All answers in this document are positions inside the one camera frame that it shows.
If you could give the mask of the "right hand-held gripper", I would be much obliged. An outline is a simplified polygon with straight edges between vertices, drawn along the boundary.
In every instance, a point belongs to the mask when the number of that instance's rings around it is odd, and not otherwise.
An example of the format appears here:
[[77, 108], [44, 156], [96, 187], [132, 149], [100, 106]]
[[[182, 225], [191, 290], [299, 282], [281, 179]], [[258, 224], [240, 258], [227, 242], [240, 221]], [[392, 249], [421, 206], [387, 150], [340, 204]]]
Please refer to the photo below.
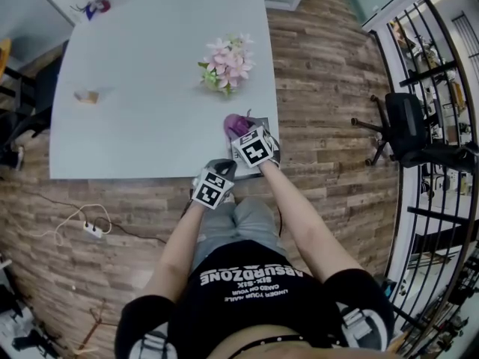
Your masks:
[[231, 155], [235, 162], [248, 168], [259, 167], [266, 161], [280, 165], [279, 143], [266, 128], [266, 118], [245, 117], [250, 128], [244, 135], [230, 131]]

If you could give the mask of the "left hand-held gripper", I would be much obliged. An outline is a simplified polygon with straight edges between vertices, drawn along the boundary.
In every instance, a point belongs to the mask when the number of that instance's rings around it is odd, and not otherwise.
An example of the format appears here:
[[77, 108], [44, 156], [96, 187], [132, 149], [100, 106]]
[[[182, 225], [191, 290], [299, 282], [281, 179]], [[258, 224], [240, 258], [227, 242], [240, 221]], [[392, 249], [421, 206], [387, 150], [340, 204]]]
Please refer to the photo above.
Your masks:
[[192, 200], [216, 209], [234, 187], [236, 170], [232, 159], [210, 160], [193, 181]]

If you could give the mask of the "purple wiping cloth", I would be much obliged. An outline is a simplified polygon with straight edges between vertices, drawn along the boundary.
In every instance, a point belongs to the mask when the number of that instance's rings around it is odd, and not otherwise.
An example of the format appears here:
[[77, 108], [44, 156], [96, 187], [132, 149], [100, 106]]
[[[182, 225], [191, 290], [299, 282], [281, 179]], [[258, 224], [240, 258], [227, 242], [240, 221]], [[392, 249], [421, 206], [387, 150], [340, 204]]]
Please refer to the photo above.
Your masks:
[[229, 114], [223, 122], [223, 128], [229, 141], [235, 141], [236, 139], [248, 134], [256, 127], [249, 127], [246, 123], [245, 117], [250, 117], [250, 110], [247, 111], [246, 116], [240, 114]]

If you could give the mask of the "person's left forearm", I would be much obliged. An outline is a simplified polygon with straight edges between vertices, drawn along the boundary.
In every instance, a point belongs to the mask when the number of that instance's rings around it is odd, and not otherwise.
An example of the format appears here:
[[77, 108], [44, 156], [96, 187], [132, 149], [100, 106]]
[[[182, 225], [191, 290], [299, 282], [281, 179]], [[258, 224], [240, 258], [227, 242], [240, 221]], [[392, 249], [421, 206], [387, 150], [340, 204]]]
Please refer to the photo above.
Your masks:
[[170, 235], [140, 296], [158, 295], [174, 303], [188, 282], [206, 207], [193, 202]]

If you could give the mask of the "person's right forearm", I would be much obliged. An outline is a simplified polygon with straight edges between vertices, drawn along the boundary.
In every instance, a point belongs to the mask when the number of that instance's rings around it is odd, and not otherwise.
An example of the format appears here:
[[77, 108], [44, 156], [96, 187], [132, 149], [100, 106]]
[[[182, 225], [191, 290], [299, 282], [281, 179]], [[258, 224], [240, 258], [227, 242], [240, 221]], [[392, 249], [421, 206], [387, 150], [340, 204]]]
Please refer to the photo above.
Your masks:
[[268, 160], [260, 170], [269, 183], [284, 223], [311, 274], [322, 282], [341, 271], [361, 270], [340, 242], [333, 236], [310, 201]]

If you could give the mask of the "person's grey jeans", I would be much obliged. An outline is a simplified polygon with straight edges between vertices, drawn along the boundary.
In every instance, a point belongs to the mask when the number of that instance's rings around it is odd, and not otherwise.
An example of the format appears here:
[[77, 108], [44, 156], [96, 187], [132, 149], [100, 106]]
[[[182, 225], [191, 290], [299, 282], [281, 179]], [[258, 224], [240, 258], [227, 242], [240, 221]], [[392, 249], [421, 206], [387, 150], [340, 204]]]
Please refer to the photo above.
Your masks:
[[282, 256], [283, 248], [272, 210], [259, 199], [224, 202], [204, 213], [195, 249], [195, 270], [214, 250], [237, 242], [253, 241]]

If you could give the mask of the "pink flowers in pot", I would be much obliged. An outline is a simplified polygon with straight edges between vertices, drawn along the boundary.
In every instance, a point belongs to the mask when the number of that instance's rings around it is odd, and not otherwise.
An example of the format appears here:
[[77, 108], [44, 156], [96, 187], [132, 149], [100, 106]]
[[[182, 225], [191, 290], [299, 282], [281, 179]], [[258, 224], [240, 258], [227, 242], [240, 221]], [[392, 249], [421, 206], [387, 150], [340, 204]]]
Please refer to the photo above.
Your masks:
[[253, 53], [249, 50], [253, 43], [249, 34], [229, 35], [225, 39], [218, 37], [208, 43], [209, 54], [198, 62], [202, 69], [201, 84], [225, 96], [235, 93], [249, 79], [255, 66]]

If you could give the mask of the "grey table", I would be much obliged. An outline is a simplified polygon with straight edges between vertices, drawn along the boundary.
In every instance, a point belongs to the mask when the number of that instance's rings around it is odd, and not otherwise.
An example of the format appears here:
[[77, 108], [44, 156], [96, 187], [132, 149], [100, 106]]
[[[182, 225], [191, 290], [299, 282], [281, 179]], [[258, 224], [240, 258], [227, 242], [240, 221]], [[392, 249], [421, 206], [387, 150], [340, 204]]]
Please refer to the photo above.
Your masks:
[[[77, 25], [61, 64], [49, 142], [56, 180], [194, 177], [228, 156], [229, 114], [266, 117], [278, 134], [264, 0], [110, 0]], [[249, 34], [255, 66], [230, 96], [201, 84], [218, 37]], [[77, 89], [97, 91], [97, 104]]]

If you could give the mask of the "person's black printed shirt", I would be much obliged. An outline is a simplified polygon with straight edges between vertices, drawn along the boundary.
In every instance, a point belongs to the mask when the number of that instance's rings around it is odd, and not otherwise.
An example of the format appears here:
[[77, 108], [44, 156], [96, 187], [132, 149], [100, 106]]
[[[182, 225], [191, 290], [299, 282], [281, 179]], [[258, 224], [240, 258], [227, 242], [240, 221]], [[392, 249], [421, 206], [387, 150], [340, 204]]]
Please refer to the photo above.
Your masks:
[[289, 341], [317, 348], [385, 350], [393, 308], [366, 271], [321, 282], [253, 241], [217, 248], [193, 271], [180, 300], [146, 295], [128, 303], [116, 359], [206, 359], [227, 337], [258, 325], [290, 329]]

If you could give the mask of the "black office chair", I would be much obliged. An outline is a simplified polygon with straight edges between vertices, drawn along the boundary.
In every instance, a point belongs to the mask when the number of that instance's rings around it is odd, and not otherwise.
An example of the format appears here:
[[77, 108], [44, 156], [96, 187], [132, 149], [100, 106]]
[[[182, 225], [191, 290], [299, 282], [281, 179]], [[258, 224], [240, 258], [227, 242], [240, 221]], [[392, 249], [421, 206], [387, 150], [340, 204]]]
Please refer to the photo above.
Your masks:
[[431, 143], [421, 104], [416, 95], [411, 93], [388, 93], [385, 99], [371, 96], [376, 103], [381, 119], [381, 126], [362, 122], [356, 118], [351, 124], [379, 133], [377, 150], [372, 159], [366, 159], [367, 166], [374, 166], [382, 155], [386, 145], [392, 150], [390, 160], [399, 162], [405, 168], [432, 163], [459, 172], [474, 173], [478, 166], [479, 145], [468, 142], [455, 147], [441, 142]]

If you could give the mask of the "red and blue ribbon item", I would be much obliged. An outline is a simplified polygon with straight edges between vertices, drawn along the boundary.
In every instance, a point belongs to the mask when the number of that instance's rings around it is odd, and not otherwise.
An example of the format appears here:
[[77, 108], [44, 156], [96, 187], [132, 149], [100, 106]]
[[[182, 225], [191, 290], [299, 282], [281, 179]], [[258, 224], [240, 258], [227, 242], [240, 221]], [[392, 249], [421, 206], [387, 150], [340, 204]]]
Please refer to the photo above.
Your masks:
[[109, 0], [94, 0], [85, 7], [85, 14], [91, 20], [96, 13], [105, 13], [111, 8]]

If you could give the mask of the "wooden sticks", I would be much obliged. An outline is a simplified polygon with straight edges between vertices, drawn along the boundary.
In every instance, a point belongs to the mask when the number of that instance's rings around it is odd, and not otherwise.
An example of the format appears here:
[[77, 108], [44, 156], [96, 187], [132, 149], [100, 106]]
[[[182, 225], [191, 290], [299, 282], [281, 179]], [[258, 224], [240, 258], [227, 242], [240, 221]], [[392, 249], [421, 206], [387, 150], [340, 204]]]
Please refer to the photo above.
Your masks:
[[87, 333], [87, 335], [85, 336], [85, 338], [83, 339], [83, 341], [80, 343], [80, 345], [76, 349], [72, 349], [73, 354], [74, 354], [74, 358], [78, 358], [79, 356], [81, 356], [83, 354], [86, 354], [86, 353], [89, 353], [89, 352], [95, 352], [97, 350], [96, 347], [93, 347], [93, 346], [89, 347], [88, 343], [91, 340], [94, 333], [96, 332], [96, 330], [98, 329], [98, 327], [100, 327], [100, 326], [107, 326], [107, 327], [112, 327], [112, 328], [117, 327], [116, 324], [106, 322], [103, 319], [103, 312], [105, 311], [105, 309], [106, 309], [106, 299], [105, 298], [102, 299], [101, 305], [98, 309], [94, 309], [94, 308], [89, 309], [89, 313], [90, 313], [91, 317], [93, 318], [94, 323], [93, 323], [92, 327], [90, 328], [89, 332]]

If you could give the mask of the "black swivel chair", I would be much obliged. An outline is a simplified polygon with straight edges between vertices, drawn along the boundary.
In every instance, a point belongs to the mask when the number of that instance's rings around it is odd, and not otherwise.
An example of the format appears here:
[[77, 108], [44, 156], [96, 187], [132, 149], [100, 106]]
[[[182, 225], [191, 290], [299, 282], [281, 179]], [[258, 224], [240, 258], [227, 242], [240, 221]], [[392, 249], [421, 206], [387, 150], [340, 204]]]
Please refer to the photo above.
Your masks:
[[15, 109], [0, 109], [0, 158], [11, 150], [11, 144], [24, 132], [31, 130], [36, 137], [50, 127], [61, 63], [62, 57], [56, 58], [34, 78], [7, 66], [4, 76], [13, 79], [15, 88], [0, 85], [0, 95], [13, 98]]

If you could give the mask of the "black metal railing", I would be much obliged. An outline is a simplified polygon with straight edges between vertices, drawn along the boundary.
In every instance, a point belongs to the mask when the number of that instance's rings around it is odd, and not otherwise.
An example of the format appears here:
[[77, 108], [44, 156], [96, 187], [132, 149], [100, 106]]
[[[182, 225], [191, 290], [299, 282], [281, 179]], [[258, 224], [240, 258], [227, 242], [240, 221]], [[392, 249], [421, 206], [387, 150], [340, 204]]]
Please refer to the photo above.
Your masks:
[[[418, 98], [427, 140], [479, 146], [479, 0], [408, 0], [373, 29], [391, 90]], [[397, 351], [441, 351], [449, 300], [479, 237], [479, 156], [472, 172], [400, 164], [400, 199], [386, 274], [395, 287]]]

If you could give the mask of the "orange wooden desk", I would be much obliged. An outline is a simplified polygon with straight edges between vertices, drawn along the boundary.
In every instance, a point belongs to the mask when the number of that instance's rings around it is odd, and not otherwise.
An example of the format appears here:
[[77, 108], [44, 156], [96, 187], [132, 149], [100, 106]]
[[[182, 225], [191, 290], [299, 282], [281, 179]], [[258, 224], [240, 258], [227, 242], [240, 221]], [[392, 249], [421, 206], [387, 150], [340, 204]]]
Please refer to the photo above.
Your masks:
[[10, 57], [12, 41], [9, 38], [0, 40], [0, 81], [3, 78], [7, 68], [8, 58]]

